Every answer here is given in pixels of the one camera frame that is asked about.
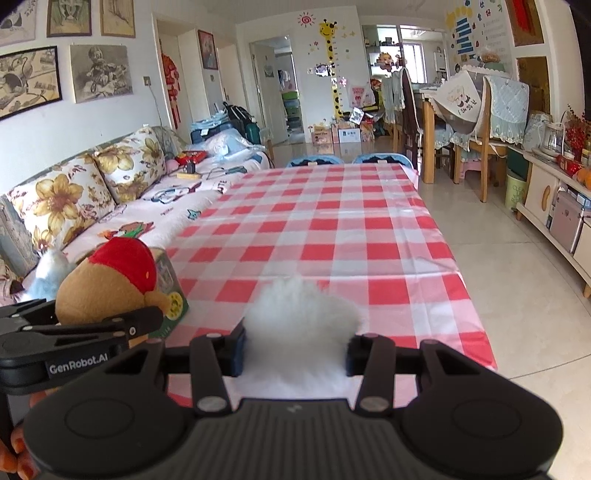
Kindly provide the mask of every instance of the storage box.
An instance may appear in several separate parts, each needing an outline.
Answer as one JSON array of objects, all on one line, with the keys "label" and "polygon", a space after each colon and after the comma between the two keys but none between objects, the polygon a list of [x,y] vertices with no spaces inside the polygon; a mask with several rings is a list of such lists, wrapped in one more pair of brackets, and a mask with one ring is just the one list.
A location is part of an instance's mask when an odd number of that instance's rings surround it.
[{"label": "storage box", "polygon": [[591,208],[591,199],[588,199],[585,195],[580,194],[576,190],[569,187],[569,193],[572,198],[576,199],[585,208]]},{"label": "storage box", "polygon": [[340,129],[339,141],[341,143],[361,143],[361,130],[359,128]]},{"label": "storage box", "polygon": [[166,338],[175,329],[189,309],[189,303],[181,289],[176,273],[168,255],[162,248],[150,248],[156,272],[158,273],[158,289],[168,295],[172,303],[170,311],[164,317],[162,327],[150,333],[150,338]]},{"label": "storage box", "polygon": [[569,253],[577,248],[585,218],[591,210],[585,209],[568,192],[559,192],[552,217],[550,233]]},{"label": "storage box", "polygon": [[574,251],[574,259],[581,267],[591,275],[591,220],[586,218],[583,221],[583,229],[577,249]]},{"label": "storage box", "polygon": [[330,126],[333,135],[333,143],[339,143],[339,127],[336,124]]},{"label": "storage box", "polygon": [[315,130],[312,132],[312,143],[314,145],[327,145],[332,143],[332,132],[330,130]]}]

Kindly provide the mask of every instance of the trash bin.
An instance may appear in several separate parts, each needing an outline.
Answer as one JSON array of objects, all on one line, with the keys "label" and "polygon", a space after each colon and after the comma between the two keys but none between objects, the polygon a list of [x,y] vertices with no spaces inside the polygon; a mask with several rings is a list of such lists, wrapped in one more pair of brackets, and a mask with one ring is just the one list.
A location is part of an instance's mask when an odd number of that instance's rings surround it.
[{"label": "trash bin", "polygon": [[506,184],[505,206],[514,210],[518,203],[525,201],[525,186],[527,182],[514,171],[508,170]]}]

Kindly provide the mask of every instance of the blue chair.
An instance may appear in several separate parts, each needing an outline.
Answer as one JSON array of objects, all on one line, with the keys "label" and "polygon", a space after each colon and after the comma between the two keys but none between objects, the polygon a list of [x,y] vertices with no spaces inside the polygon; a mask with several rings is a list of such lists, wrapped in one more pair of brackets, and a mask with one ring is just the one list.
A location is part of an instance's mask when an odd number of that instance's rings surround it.
[{"label": "blue chair", "polygon": [[353,163],[377,163],[378,160],[386,160],[388,163],[400,163],[408,168],[413,167],[412,162],[400,153],[368,153],[358,156]]},{"label": "blue chair", "polygon": [[305,167],[311,161],[315,161],[318,165],[342,165],[345,163],[339,157],[334,155],[308,155],[306,157],[296,158],[287,164],[290,167]]}]

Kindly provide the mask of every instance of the cabinet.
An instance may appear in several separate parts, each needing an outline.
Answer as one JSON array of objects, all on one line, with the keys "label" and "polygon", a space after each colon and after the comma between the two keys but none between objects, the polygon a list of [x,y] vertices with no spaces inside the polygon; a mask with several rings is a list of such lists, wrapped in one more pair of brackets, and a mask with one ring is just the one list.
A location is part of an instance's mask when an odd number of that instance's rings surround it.
[{"label": "cabinet", "polygon": [[527,208],[543,225],[548,221],[556,190],[560,181],[545,170],[532,166],[530,186],[527,191]]}]

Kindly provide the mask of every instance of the dining table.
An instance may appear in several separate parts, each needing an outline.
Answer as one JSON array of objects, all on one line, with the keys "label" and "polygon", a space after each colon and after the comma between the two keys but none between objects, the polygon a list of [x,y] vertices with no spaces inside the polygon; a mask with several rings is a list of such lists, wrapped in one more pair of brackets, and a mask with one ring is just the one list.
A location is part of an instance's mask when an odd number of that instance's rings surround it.
[{"label": "dining table", "polygon": [[[190,306],[168,346],[229,333],[266,285],[300,275],[353,303],[360,333],[411,348],[436,339],[496,367],[452,251],[399,164],[247,174],[167,254]],[[234,403],[235,379],[225,380]],[[398,405],[416,395],[413,378],[401,381]],[[353,384],[351,398],[356,392]],[[168,393],[190,404],[189,379],[173,376]]]}]

